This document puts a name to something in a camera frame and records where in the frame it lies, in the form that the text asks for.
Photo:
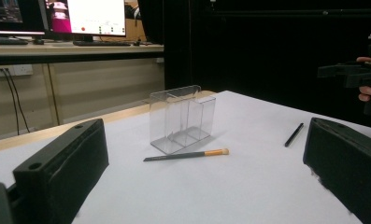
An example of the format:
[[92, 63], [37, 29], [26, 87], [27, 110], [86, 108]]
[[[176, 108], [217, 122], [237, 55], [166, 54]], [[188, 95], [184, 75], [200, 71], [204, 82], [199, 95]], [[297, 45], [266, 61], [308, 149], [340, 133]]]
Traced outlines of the black curtain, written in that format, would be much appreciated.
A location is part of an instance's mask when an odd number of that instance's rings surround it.
[[138, 0], [168, 89], [236, 91], [371, 127], [355, 89], [318, 77], [368, 53], [371, 0]]

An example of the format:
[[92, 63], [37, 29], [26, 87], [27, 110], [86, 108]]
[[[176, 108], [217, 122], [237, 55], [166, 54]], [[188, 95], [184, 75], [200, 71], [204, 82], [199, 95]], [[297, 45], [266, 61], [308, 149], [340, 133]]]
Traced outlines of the black pen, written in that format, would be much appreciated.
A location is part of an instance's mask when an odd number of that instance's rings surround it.
[[297, 128], [293, 131], [293, 133], [291, 134], [291, 136], [287, 139], [287, 141], [285, 142], [284, 146], [285, 147], [289, 147], [293, 141], [295, 140], [295, 138], [299, 135], [300, 132], [302, 132], [303, 128], [304, 128], [305, 124], [302, 122], [300, 123]]

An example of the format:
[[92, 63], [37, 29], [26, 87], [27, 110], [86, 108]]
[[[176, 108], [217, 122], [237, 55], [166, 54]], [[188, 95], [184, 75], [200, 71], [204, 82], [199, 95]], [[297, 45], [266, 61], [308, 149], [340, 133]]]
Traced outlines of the makeup brush with orange ferrule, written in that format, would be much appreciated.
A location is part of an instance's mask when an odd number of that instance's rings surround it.
[[215, 150], [208, 150], [208, 151], [148, 157], [148, 158], [145, 158], [143, 161], [179, 160], [179, 159], [199, 158], [199, 157], [208, 157], [208, 156], [229, 155], [229, 153], [230, 153], [230, 150], [228, 148], [223, 148], [223, 149], [215, 149]]

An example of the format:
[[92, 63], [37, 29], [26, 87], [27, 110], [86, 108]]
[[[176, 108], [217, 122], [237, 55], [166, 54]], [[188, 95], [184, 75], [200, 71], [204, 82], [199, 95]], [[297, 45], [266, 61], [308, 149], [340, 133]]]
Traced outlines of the beige office desk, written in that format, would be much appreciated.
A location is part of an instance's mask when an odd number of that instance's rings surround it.
[[47, 43], [45, 45], [0, 45], [0, 65], [75, 63], [163, 57], [164, 47], [159, 45], [139, 47], [80, 47], [75, 46], [72, 43]]

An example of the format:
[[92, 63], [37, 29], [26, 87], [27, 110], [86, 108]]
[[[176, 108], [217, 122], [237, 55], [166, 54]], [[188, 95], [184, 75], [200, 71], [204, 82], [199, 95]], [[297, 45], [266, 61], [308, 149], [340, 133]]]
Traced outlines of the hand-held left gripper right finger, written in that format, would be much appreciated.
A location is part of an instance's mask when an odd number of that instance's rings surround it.
[[363, 224], [371, 224], [371, 138], [352, 128], [313, 118], [303, 163]]

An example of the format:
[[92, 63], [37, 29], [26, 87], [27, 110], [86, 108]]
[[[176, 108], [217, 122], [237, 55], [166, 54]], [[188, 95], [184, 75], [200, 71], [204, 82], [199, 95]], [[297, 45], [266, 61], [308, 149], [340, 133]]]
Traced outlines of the white table cover sheet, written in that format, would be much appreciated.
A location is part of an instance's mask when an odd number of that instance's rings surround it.
[[303, 163], [311, 117], [223, 91], [211, 136], [191, 149], [229, 155], [175, 161], [143, 161], [160, 153], [149, 115], [110, 121], [109, 166], [73, 224], [362, 224]]

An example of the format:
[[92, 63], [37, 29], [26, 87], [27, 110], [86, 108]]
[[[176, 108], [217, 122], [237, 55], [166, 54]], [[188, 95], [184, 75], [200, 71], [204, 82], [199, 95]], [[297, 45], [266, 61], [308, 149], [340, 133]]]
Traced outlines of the clear acrylic organizer box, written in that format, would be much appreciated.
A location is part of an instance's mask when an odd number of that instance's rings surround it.
[[216, 98], [192, 85], [150, 94], [150, 144], [174, 154], [210, 137]]

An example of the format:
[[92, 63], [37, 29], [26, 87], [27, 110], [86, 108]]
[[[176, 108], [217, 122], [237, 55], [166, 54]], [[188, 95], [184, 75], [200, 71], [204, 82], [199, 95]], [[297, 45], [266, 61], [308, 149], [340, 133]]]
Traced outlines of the white wall socket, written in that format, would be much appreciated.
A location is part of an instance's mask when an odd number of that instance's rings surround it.
[[0, 77], [4, 77], [5, 73], [17, 77], [31, 76], [34, 70], [31, 64], [0, 65]]

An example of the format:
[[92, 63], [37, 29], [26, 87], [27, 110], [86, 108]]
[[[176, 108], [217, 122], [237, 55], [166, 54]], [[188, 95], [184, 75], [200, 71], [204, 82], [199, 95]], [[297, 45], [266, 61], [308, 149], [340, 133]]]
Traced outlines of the white-screen computer monitor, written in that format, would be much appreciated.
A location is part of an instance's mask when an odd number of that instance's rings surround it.
[[47, 35], [94, 41], [126, 37], [125, 0], [38, 0]]

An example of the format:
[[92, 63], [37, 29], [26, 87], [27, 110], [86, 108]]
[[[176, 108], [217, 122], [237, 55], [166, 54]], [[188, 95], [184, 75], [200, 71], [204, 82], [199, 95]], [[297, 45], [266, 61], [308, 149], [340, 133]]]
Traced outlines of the dark-screen computer monitor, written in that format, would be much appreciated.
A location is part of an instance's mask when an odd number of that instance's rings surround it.
[[38, 0], [0, 0], [0, 35], [43, 35]]

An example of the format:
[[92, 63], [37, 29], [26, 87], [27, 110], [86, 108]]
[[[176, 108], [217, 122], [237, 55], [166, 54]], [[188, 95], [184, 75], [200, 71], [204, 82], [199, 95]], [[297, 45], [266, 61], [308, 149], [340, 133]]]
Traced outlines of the black keyboard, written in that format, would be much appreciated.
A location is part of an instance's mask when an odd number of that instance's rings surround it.
[[28, 45], [25, 40], [0, 38], [0, 45]]
[[115, 47], [130, 47], [131, 43], [121, 41], [73, 41], [75, 46], [80, 47], [96, 47], [96, 46], [115, 46]]

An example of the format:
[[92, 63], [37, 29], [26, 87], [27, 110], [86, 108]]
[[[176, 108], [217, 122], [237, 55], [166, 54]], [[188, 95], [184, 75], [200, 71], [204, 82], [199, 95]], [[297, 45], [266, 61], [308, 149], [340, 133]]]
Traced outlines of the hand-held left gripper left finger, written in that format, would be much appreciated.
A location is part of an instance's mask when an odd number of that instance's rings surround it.
[[13, 170], [22, 224], [71, 224], [108, 167], [104, 122], [80, 123]]

